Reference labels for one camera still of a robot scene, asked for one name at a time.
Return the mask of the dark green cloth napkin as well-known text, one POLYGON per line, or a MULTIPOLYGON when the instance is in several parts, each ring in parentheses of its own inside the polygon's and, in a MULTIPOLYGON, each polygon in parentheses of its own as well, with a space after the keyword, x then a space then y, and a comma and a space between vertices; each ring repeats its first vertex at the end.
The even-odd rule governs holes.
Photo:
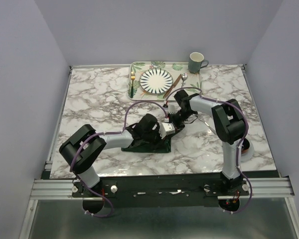
POLYGON ((134 139, 128 147, 121 147, 121 151, 134 153, 169 153, 171 152, 171 139, 134 139))

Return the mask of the silver fork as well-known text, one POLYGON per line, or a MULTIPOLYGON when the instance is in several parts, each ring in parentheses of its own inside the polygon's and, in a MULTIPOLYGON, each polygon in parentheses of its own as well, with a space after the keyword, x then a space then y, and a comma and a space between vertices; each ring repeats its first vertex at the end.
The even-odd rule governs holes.
POLYGON ((203 122, 212 132, 215 131, 203 118, 198 118, 201 122, 203 122))

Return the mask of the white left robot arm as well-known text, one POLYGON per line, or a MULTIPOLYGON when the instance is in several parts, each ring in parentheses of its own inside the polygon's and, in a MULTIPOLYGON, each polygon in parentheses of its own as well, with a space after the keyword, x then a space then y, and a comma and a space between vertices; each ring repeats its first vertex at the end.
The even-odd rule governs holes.
POLYGON ((169 119, 158 122, 151 114, 123 131, 97 133, 90 124, 80 127, 60 147, 59 153, 70 166, 70 171, 80 179, 88 196, 100 193, 100 177, 93 163, 102 151, 120 148, 126 152, 166 153, 169 152, 168 130, 173 130, 169 119))

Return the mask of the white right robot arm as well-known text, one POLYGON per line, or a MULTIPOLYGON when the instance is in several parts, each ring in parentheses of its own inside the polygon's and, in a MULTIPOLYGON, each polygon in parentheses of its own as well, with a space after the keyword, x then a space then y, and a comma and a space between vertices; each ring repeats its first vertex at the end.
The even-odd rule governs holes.
POLYGON ((215 132, 222 141, 223 168, 220 173, 220 191, 231 195, 242 181, 240 169, 241 148, 247 136, 249 125, 238 102, 235 99, 218 101, 199 93, 189 95, 184 89, 175 91, 174 99, 180 107, 176 113, 169 113, 169 122, 176 131, 185 127, 185 121, 195 113, 203 113, 213 119, 215 132))

